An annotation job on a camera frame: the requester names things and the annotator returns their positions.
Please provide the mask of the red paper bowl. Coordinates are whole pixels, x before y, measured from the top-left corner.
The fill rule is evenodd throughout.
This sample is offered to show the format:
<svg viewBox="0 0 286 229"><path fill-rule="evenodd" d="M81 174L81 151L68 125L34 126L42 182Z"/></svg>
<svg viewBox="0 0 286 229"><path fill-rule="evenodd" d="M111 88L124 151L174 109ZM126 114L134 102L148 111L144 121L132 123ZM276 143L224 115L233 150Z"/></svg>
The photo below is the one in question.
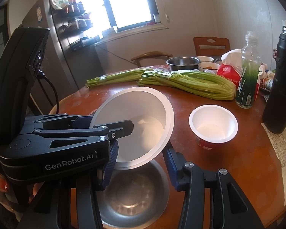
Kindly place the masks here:
<svg viewBox="0 0 286 229"><path fill-rule="evenodd" d="M118 139L116 170L131 170L153 160L166 146L174 128L174 110L158 90L132 87L108 98L96 111L90 127L130 120L134 129Z"/></svg>
<svg viewBox="0 0 286 229"><path fill-rule="evenodd" d="M238 133L238 121L222 106L207 104L195 108L189 126L199 147L212 150L231 141Z"/></svg>

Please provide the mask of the large steel bowl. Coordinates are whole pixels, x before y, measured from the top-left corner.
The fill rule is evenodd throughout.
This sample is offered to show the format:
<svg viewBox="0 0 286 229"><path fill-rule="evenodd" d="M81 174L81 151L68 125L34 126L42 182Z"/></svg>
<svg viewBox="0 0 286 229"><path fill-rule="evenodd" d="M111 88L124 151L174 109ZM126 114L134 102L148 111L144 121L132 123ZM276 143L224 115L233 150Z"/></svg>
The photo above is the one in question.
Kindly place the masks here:
<svg viewBox="0 0 286 229"><path fill-rule="evenodd" d="M146 228L163 214L169 182L155 161L132 170L114 170L109 185L98 191L104 228Z"/></svg>

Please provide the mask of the celery bunch rear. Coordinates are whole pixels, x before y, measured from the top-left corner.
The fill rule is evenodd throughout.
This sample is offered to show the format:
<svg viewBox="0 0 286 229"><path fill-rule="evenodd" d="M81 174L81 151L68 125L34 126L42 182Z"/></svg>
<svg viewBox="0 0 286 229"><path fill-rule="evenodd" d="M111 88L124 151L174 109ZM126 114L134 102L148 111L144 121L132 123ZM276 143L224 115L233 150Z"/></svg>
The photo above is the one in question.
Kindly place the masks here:
<svg viewBox="0 0 286 229"><path fill-rule="evenodd" d="M138 81L145 71L153 71L152 68L142 67L111 74L105 74L100 77L88 79L86 81L87 88L102 86L107 84L124 83L131 81Z"/></svg>

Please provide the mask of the celery bunch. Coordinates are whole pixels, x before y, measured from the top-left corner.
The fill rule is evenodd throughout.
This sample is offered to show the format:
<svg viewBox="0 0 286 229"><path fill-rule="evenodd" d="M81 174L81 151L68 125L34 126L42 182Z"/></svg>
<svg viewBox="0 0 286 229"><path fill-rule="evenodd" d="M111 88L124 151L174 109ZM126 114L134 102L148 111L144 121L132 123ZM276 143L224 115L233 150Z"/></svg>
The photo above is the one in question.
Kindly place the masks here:
<svg viewBox="0 0 286 229"><path fill-rule="evenodd" d="M216 74L200 71L145 71L139 85L174 87L194 95L213 100L234 100L236 86L232 81Z"/></svg>
<svg viewBox="0 0 286 229"><path fill-rule="evenodd" d="M102 86L107 84L124 83L131 81L138 81L145 71L153 71L152 68L142 67L111 74L105 74L100 77L88 79L86 81L87 88Z"/></svg>

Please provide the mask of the grey refrigerator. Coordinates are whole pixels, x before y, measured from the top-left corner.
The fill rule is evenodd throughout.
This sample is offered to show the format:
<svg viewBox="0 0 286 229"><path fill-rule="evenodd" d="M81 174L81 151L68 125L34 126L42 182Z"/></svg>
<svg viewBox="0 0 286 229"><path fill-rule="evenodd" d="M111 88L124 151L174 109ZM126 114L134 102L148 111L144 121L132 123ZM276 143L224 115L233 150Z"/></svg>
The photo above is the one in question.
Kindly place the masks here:
<svg viewBox="0 0 286 229"><path fill-rule="evenodd" d="M36 82L31 90L31 96L43 114L49 113L56 100L84 87L88 79L104 74L94 46L98 36L90 36L87 30L75 28L76 21L82 22L53 9L51 0L38 0L22 21L24 27L50 30L41 71L57 93L54 94L45 80Z"/></svg>

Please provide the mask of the paper sheet on table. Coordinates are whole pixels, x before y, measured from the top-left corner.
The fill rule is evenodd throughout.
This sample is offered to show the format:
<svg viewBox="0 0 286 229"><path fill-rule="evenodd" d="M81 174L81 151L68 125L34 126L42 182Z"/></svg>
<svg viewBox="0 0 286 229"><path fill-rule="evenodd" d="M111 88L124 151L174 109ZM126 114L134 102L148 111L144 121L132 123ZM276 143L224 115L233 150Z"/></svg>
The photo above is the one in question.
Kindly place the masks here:
<svg viewBox="0 0 286 229"><path fill-rule="evenodd" d="M268 135L268 138L271 142L272 148L275 151L277 158L280 161L281 165L281 174L283 179L283 188L284 188L284 205L286 205L286 128L280 134L272 133L264 123L261 123L265 132Z"/></svg>

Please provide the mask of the curved wooden chair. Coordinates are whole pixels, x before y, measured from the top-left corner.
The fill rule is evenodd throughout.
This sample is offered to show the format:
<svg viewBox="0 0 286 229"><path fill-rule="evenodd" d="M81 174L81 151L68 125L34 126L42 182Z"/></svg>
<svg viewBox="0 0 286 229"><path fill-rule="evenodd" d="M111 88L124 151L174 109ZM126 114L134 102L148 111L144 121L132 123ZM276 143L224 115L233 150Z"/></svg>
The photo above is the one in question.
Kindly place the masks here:
<svg viewBox="0 0 286 229"><path fill-rule="evenodd" d="M144 54L135 56L131 58L131 62L136 65L138 68L141 68L141 61L145 59L162 59L162 60L169 60L172 58L173 55L161 51L151 51L151 52L146 52Z"/></svg>

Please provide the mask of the steel pot far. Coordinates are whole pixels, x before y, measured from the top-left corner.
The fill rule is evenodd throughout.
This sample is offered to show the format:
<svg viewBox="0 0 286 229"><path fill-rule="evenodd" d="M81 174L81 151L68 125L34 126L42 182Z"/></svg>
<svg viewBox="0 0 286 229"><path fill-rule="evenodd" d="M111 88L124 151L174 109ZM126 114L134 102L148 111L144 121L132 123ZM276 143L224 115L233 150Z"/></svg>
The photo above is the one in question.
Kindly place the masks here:
<svg viewBox="0 0 286 229"><path fill-rule="evenodd" d="M167 65L170 66L171 71L177 70L194 70L198 69L200 60L196 57L173 57L166 61Z"/></svg>

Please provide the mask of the celery bunch front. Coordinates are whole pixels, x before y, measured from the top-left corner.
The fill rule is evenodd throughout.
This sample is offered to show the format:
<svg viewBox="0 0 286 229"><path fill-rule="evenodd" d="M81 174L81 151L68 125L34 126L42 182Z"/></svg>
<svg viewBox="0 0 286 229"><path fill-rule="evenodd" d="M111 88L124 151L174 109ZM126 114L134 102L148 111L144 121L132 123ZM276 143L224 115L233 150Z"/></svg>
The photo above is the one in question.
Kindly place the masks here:
<svg viewBox="0 0 286 229"><path fill-rule="evenodd" d="M234 100L236 86L232 81L216 74L200 71L145 71L139 85L174 87L194 95L213 100Z"/></svg>

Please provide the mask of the black thermos flask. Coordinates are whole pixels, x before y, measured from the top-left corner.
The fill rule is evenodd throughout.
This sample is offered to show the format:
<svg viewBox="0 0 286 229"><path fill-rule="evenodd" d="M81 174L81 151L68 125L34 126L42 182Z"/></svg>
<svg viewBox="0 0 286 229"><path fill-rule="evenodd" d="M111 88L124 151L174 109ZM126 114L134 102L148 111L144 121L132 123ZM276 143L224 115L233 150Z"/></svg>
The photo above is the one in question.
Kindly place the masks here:
<svg viewBox="0 0 286 229"><path fill-rule="evenodd" d="M272 133L280 134L286 128L286 22L276 49L275 75L262 121Z"/></svg>

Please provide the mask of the white ceramic bowl far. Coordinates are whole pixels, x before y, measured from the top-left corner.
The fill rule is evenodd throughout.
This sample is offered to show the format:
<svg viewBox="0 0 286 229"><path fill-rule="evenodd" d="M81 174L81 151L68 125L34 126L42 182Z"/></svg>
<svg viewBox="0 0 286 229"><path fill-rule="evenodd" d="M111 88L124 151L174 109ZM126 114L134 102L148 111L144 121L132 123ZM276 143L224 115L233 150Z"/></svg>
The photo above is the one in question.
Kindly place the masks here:
<svg viewBox="0 0 286 229"><path fill-rule="evenodd" d="M199 59L198 70L204 72L205 70L210 70L217 73L218 69L220 68L220 64L214 62L214 58L209 56L197 56Z"/></svg>

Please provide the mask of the clear bottle green liquid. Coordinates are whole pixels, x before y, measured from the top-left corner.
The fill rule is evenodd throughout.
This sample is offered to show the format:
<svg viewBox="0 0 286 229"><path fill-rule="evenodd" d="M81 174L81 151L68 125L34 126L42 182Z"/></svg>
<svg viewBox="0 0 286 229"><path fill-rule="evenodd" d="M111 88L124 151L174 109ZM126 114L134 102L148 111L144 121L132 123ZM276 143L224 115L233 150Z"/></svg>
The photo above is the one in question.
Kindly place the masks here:
<svg viewBox="0 0 286 229"><path fill-rule="evenodd" d="M252 107L261 64L258 53L258 37L255 31L247 31L246 45L241 50L241 78L235 94L237 105L243 109Z"/></svg>

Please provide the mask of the wooden chair with slat back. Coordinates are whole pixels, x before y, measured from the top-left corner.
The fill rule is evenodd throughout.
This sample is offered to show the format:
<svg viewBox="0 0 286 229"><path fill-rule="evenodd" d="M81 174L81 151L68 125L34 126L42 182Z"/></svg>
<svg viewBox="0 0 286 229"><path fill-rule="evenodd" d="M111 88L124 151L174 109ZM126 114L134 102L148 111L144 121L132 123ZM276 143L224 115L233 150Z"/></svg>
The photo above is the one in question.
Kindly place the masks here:
<svg viewBox="0 0 286 229"><path fill-rule="evenodd" d="M222 56L230 51L227 38L194 37L193 42L197 56Z"/></svg>

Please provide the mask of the window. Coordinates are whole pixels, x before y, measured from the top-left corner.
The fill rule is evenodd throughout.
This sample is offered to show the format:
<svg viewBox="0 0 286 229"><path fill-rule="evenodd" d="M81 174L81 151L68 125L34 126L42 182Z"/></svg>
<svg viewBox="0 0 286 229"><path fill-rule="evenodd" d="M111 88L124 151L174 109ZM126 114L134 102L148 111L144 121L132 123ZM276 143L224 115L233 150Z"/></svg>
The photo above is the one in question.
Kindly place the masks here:
<svg viewBox="0 0 286 229"><path fill-rule="evenodd" d="M92 35L105 37L108 30L117 33L161 22L155 0L76 0L83 3L93 28Z"/></svg>

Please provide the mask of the red tissue pack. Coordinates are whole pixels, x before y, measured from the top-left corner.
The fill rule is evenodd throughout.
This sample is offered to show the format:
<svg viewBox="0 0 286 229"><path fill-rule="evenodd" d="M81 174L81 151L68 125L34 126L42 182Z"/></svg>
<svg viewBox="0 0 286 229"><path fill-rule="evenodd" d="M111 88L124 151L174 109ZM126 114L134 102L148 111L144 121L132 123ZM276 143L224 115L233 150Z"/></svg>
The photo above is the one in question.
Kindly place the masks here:
<svg viewBox="0 0 286 229"><path fill-rule="evenodd" d="M239 81L241 80L240 74L234 69L231 65L221 64L219 69L217 70L216 74L221 76L232 83L238 88Z"/></svg>

